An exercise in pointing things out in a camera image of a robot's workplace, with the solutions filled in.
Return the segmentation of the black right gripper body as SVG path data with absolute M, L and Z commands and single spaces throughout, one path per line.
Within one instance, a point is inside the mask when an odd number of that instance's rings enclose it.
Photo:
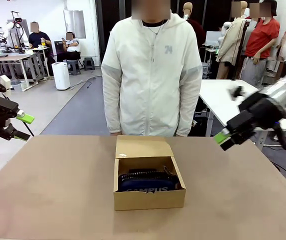
M 250 139 L 256 128 L 272 129 L 284 114 L 281 105 L 265 93 L 253 93 L 238 108 L 239 114 L 226 124 L 230 146 L 241 145 Z

